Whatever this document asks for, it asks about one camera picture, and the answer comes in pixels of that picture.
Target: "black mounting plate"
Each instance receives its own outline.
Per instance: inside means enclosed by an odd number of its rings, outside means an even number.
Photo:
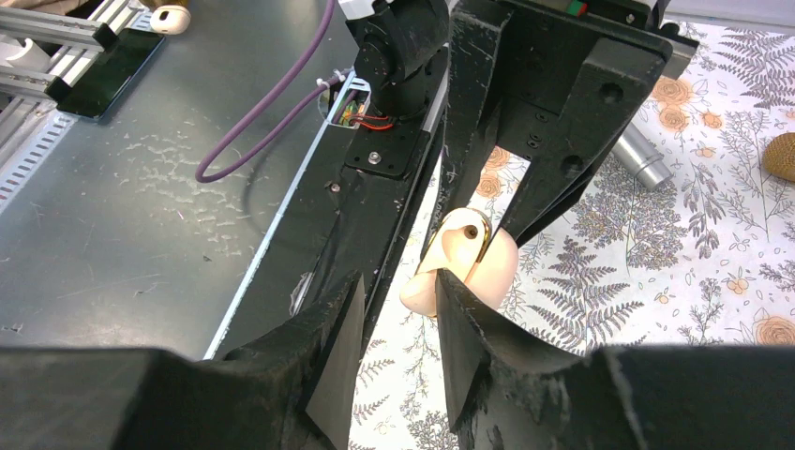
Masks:
[[[419,76],[427,77],[426,92],[435,95],[442,83],[444,72],[447,70],[449,53],[439,51],[426,65],[425,73]],[[370,106],[367,115],[379,115]],[[363,173],[371,173],[392,179],[402,179],[409,170],[412,155],[417,149],[424,149],[428,144],[420,139],[425,124],[421,115],[412,120],[398,121],[389,129],[377,131],[360,126],[356,130],[348,153],[345,156],[345,165]],[[377,152],[380,160],[373,164],[370,154]]]

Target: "gray metal surface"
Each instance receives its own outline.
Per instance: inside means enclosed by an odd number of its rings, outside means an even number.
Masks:
[[[0,345],[203,356],[322,119],[307,108],[227,180],[197,185],[193,172],[305,49],[323,3],[194,2],[188,31],[109,117],[72,127],[0,216]],[[218,166],[354,52],[337,11],[304,73]]]

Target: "black phone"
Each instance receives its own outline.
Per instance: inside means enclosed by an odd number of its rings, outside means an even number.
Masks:
[[[157,33],[125,28],[113,47],[101,53],[67,96],[58,102],[58,111],[99,119],[162,42],[163,36]]]

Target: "wooden ball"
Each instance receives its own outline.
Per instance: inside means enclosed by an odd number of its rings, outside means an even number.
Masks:
[[[762,155],[762,167],[795,183],[795,133],[784,133],[772,140]]]

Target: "patterned fabric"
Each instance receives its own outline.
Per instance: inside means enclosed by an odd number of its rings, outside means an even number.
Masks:
[[[795,344],[795,187],[760,166],[795,131],[795,38],[683,24],[702,42],[635,124],[672,182],[646,191],[610,157],[581,202],[520,252],[501,313],[583,354],[607,343]],[[496,148],[472,206],[496,225],[528,162]],[[356,385],[350,447],[452,449],[436,323],[399,288],[419,263],[430,189]]]

